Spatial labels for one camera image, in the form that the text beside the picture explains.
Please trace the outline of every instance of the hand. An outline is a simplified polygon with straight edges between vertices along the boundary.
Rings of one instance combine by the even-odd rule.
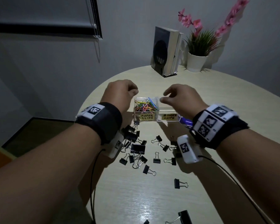
[[[122,114],[129,109],[131,99],[138,92],[138,87],[131,80],[117,80],[108,84],[101,102],[114,105]]]
[[[208,105],[202,100],[197,91],[188,85],[173,84],[164,92],[160,102],[172,106],[181,116],[193,120]]]

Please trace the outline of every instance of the wire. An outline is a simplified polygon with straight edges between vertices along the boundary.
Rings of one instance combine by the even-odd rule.
[[[93,202],[92,202],[92,178],[93,178],[93,172],[94,172],[94,167],[96,166],[96,162],[98,160],[98,156],[101,154],[102,151],[105,151],[105,149],[102,149],[98,155],[96,156],[96,159],[93,163],[93,167],[92,167],[92,172],[91,172],[91,179],[90,179],[90,207],[91,207],[91,214],[92,214],[92,219],[93,219],[93,224],[96,224],[96,218],[94,216],[94,196],[93,196]]]
[[[253,207],[255,208],[255,210],[258,212],[258,214],[261,216],[261,218],[263,219],[263,221],[266,223],[266,224],[269,224],[266,219],[264,218],[264,216],[261,214],[261,212],[259,211],[259,209],[257,208],[257,206],[255,205],[255,203],[250,199],[250,197],[247,195],[247,193],[243,190],[243,188],[237,183],[237,181],[234,179],[234,177],[231,176],[230,173],[227,172],[227,170],[225,170],[222,166],[220,166],[218,163],[216,163],[215,161],[213,161],[212,159],[210,158],[207,158],[205,156],[198,156],[198,157],[203,157],[203,158],[206,158],[208,159],[209,161],[215,163],[216,165],[218,165],[222,170],[225,171],[225,173],[231,177],[231,179],[235,182],[235,184],[237,184],[239,186],[239,188],[241,189],[241,191],[245,194],[245,196],[248,198],[248,200],[251,202],[251,204],[253,205]]]

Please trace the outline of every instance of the light wood tabletop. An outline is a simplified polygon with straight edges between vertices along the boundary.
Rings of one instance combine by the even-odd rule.
[[[162,97],[172,84],[194,87],[207,104],[220,103],[235,110],[252,130],[280,143],[280,97],[242,79],[213,70],[192,73],[179,66],[178,75],[161,77],[150,66],[122,72],[98,86],[85,100],[80,111],[98,103],[109,82],[130,79],[139,89],[137,97]],[[134,100],[124,117],[125,124],[132,123]],[[97,224],[139,223],[146,219],[151,224],[173,221],[178,212],[188,210],[193,224],[199,223],[263,223],[239,187],[215,164],[208,160],[186,165],[177,159],[177,165],[164,163],[172,151],[164,152],[157,143],[151,143],[157,135],[162,143],[170,145],[171,136],[187,133],[179,123],[142,122],[138,126],[139,139],[147,140],[145,157],[147,165],[156,176],[144,174],[142,165],[133,169],[119,162],[126,153],[119,153],[114,162],[101,170],[95,190],[95,217]],[[160,164],[153,163],[159,152]],[[206,148],[205,155],[213,158],[229,173],[230,170],[215,150]],[[174,179],[187,182],[188,188],[174,188]]]

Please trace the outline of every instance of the yellow label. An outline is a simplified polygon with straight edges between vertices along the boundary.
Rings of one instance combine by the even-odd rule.
[[[162,120],[178,121],[177,113],[162,114]]]
[[[140,114],[140,120],[141,121],[153,121],[155,120],[155,114]]]

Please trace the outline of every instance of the forearm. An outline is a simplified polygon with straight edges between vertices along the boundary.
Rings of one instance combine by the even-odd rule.
[[[280,144],[242,130],[223,140],[217,152],[253,199],[280,217]]]
[[[100,144],[95,131],[74,124],[1,168],[0,223],[48,221],[56,206],[78,186]]]

